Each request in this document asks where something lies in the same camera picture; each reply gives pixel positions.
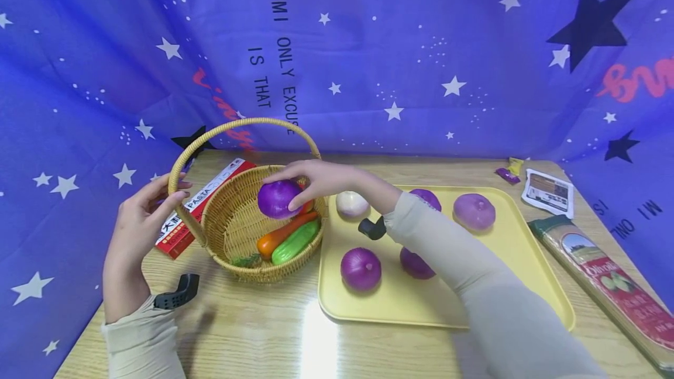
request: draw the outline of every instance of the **beige sleeve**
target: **beige sleeve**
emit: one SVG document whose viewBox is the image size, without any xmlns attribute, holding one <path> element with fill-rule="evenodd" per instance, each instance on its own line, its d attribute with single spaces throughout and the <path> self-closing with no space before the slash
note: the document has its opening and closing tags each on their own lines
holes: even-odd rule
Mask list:
<svg viewBox="0 0 674 379">
<path fill-rule="evenodd" d="M 108 346 L 110 379 L 185 379 L 176 351 L 173 310 L 154 307 L 154 295 L 101 333 Z"/>
<path fill-rule="evenodd" d="M 607 378 L 550 305 L 461 225 L 409 193 L 384 221 L 459 296 L 495 378 Z"/>
</svg>

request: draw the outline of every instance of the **onion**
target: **onion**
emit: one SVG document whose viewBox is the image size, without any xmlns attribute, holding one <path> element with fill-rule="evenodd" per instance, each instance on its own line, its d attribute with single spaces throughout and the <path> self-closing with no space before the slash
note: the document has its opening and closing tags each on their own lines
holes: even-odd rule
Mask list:
<svg viewBox="0 0 674 379">
<path fill-rule="evenodd" d="M 347 251 L 342 258 L 342 280 L 355 291 L 369 291 L 381 281 L 381 262 L 364 247 Z"/>
<path fill-rule="evenodd" d="M 346 190 L 337 195 L 337 212 L 346 218 L 356 218 L 367 212 L 370 205 L 358 193 Z"/>
<path fill-rule="evenodd" d="M 412 253 L 407 247 L 400 250 L 400 264 L 403 271 L 417 280 L 428 280 L 435 276 L 435 272 L 424 262 L 421 256 Z"/>
<path fill-rule="evenodd" d="M 411 190 L 410 193 L 420 197 L 423 201 L 428 203 L 428 205 L 430 205 L 431 208 L 433 208 L 434 210 L 442 212 L 442 205 L 440 205 L 438 197 L 436 197 L 435 194 L 430 190 L 414 189 Z"/>
<path fill-rule="evenodd" d="M 454 201 L 454 215 L 464 227 L 481 232 L 496 220 L 496 208 L 478 193 L 461 195 Z"/>
<path fill-rule="evenodd" d="M 302 188 L 292 180 L 279 180 L 273 183 L 263 184 L 260 192 L 257 193 L 257 207 L 260 212 L 274 219 L 287 219 L 297 215 L 302 207 L 294 210 L 288 210 L 288 204 L 291 203 Z"/>
</svg>

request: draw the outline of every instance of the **purple onion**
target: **purple onion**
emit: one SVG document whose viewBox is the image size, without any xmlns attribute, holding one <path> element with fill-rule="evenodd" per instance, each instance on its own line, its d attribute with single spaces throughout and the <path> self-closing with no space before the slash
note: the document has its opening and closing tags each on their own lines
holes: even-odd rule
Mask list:
<svg viewBox="0 0 674 379">
<path fill-rule="evenodd" d="M 302 192 L 302 188 L 292 180 L 279 180 L 263 184 L 257 193 L 257 207 L 268 218 L 288 219 L 299 214 L 302 207 L 288 210 L 288 204 Z"/>
<path fill-rule="evenodd" d="M 496 221 L 496 208 L 479 193 L 467 193 L 454 201 L 454 215 L 464 227 L 482 232 Z"/>
<path fill-rule="evenodd" d="M 342 280 L 355 291 L 369 291 L 381 281 L 381 262 L 377 255 L 364 247 L 347 251 L 342 258 Z"/>
<path fill-rule="evenodd" d="M 400 264 L 403 265 L 403 271 L 417 280 L 428 280 L 435 276 L 435 271 L 424 262 L 421 256 L 412 253 L 407 247 L 400 250 Z"/>
<path fill-rule="evenodd" d="M 413 195 L 416 195 L 420 198 L 422 198 L 428 205 L 433 207 L 436 211 L 442 212 L 442 205 L 440 205 L 440 201 L 438 200 L 438 197 L 435 196 L 433 192 L 430 190 L 426 189 L 414 189 L 411 190 L 410 193 Z"/>
</svg>

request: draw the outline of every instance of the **wooden table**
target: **wooden table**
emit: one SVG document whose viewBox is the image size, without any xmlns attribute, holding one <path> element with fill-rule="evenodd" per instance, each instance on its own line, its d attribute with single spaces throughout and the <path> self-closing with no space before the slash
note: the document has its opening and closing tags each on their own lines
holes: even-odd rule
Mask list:
<svg viewBox="0 0 674 379">
<path fill-rule="evenodd" d="M 193 192 L 229 163 L 236 154 L 205 151 L 188 179 Z M 257 164 L 286 164 L 306 158 L 299 154 L 258 154 Z M 548 216 L 520 199 L 522 184 L 511 187 L 493 171 L 502 161 L 449 160 L 383 156 L 324 156 L 327 161 L 363 167 L 393 184 L 475 185 L 505 190 L 526 220 Z M 528 161 L 528 167 L 567 179 L 555 163 Z M 653 294 L 587 202 L 576 194 L 575 223 L 636 281 Z M 611 378 L 657 378 L 656 371 L 615 325 L 598 309 L 564 269 L 544 251 L 562 283 L 577 324 L 573 335 L 582 341 Z M 174 290 L 180 274 L 201 276 L 199 295 L 178 310 L 178 353 L 188 378 L 461 378 L 488 377 L 482 357 L 471 348 L 470 335 L 445 329 L 341 323 L 327 318 L 318 305 L 316 255 L 298 273 L 276 285 L 233 280 L 193 243 L 176 261 L 159 251 L 145 259 L 143 269 L 153 292 Z M 92 318 L 57 378 L 105 378 L 106 350 L 99 333 L 102 307 Z"/>
</svg>

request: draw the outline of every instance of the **black plastic hook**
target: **black plastic hook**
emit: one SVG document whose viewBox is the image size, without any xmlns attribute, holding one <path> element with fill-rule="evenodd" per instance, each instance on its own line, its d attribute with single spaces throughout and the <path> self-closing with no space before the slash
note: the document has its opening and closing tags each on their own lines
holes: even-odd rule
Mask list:
<svg viewBox="0 0 674 379">
<path fill-rule="evenodd" d="M 369 237 L 370 240 L 380 240 L 386 234 L 386 225 L 383 223 L 383 216 L 376 223 L 369 219 L 364 219 L 358 224 L 358 231 Z"/>
<path fill-rule="evenodd" d="M 198 274 L 182 274 L 178 288 L 173 293 L 164 293 L 154 299 L 154 307 L 159 309 L 176 309 L 194 299 L 199 291 Z"/>
</svg>

